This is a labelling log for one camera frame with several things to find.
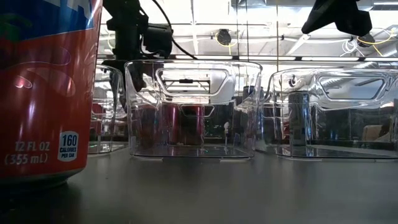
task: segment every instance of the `yellow cable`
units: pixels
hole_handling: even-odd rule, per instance
[[[388,37],[387,40],[383,40],[383,41],[380,41],[380,42],[377,42],[377,43],[366,42],[366,41],[360,40],[359,37],[356,37],[356,39],[359,40],[360,42],[364,43],[364,44],[376,45],[376,44],[382,44],[382,43],[385,43],[385,42],[389,41],[392,38],[392,34],[393,33],[394,33],[394,30],[391,30],[390,36]]]
[[[383,54],[379,51],[379,49],[377,49],[377,47],[375,45],[373,45],[373,47],[379,53],[380,56],[384,57]]]
[[[223,45],[222,43],[220,43],[220,42],[217,40],[218,33],[216,33],[215,37],[216,37],[216,41],[217,41],[218,44],[220,44],[220,45],[223,46],[223,47],[228,47],[228,48],[229,48],[229,55],[231,55],[231,47],[235,46],[235,45],[239,42],[239,34],[238,34],[238,41],[236,41],[233,45],[231,45],[231,44],[229,44],[229,45]]]

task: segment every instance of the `table surface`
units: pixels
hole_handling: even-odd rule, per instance
[[[0,223],[398,223],[398,163],[88,159],[68,184],[2,202]]]

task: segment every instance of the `transparent container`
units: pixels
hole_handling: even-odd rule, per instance
[[[355,68],[273,74],[256,148],[292,157],[396,158],[397,75]]]
[[[111,152],[128,146],[123,83],[119,70],[105,65],[96,66],[89,154]]]
[[[252,157],[261,70],[260,65],[249,62],[127,63],[131,154]]]

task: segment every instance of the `ceiling light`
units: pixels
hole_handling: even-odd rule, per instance
[[[232,56],[217,56],[217,55],[195,55],[197,59],[210,59],[210,60],[231,60]],[[176,59],[192,59],[188,55],[176,55]]]
[[[398,5],[398,2],[375,2],[374,3],[374,5],[375,6],[380,6],[380,5],[382,5],[382,6],[396,6],[396,5]]]
[[[275,56],[239,56],[240,60],[278,60]],[[279,57],[279,60],[295,60],[295,57]]]
[[[352,62],[357,61],[357,57],[303,57],[302,60],[306,61],[342,61],[342,62]]]
[[[398,58],[386,58],[386,57],[365,58],[365,61],[373,61],[373,62],[398,62]]]

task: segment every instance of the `plastic bin handle cutout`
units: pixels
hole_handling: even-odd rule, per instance
[[[374,101],[386,87],[386,81],[380,76],[321,76],[317,82],[330,101]]]
[[[180,110],[188,118],[209,118],[213,114],[212,105],[180,105]]]
[[[216,68],[160,68],[155,74],[169,96],[217,96],[229,80],[234,82],[227,70]]]

